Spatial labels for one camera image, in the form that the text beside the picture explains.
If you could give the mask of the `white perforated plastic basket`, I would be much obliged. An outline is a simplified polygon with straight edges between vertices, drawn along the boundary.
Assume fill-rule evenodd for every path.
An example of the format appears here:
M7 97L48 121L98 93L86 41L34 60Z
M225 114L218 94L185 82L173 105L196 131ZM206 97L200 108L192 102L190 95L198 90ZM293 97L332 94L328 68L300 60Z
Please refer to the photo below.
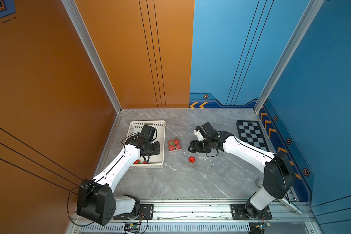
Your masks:
M129 125L126 143L139 149L139 157L131 168L162 168L165 150L165 121L133 121Z

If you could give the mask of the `clear plastic clamshell container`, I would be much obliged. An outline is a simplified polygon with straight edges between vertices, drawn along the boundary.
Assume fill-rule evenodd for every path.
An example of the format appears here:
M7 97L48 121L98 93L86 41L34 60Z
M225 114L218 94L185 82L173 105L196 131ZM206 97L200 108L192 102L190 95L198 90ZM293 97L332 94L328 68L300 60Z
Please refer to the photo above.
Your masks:
M196 161L191 163L189 157L194 157ZM183 168L209 174L212 170L212 161L210 159L198 156L186 156L180 160Z
M167 146L170 152L179 151L182 149L181 140L179 137L167 139Z

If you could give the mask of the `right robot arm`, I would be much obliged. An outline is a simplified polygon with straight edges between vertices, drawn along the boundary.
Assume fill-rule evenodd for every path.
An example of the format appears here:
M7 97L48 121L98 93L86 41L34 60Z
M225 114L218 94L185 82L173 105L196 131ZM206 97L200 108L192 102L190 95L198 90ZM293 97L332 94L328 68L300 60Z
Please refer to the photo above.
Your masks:
M264 209L276 199L285 199L297 179L293 166L284 152L272 153L238 139L234 134L217 131L210 123L196 127L196 140L190 142L191 153L208 154L212 150L226 152L249 163L263 174L263 183L244 205L250 219L262 217Z

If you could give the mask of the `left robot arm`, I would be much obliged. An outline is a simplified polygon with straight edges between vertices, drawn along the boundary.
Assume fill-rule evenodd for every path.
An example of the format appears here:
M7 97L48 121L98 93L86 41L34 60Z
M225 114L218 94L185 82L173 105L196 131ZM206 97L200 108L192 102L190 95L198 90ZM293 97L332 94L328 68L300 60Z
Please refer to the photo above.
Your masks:
M93 179L85 179L79 185L77 215L100 225L106 225L119 215L137 218L140 199L131 195L115 198L114 191L133 164L148 164L151 156L160 154L156 138L157 129L150 125L144 125L139 133L127 137L119 155Z

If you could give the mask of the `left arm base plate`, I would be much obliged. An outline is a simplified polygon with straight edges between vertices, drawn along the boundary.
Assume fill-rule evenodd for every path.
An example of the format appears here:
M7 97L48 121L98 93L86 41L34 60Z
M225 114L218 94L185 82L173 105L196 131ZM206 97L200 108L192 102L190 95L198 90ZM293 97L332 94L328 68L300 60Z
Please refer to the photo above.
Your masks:
M113 217L113 220L141 220L144 215L147 220L152 220L154 214L154 204L140 204L138 213L120 214Z

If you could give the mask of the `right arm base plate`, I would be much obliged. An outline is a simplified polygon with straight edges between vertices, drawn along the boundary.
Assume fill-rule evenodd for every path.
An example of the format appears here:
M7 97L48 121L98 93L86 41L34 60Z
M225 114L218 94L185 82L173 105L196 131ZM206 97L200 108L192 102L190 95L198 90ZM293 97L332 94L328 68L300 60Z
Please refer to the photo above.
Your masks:
M230 208L234 220L262 220L262 218L264 218L264 220L273 219L271 210L269 209L268 205L261 211L257 210L251 205L246 206L245 204L231 204Z

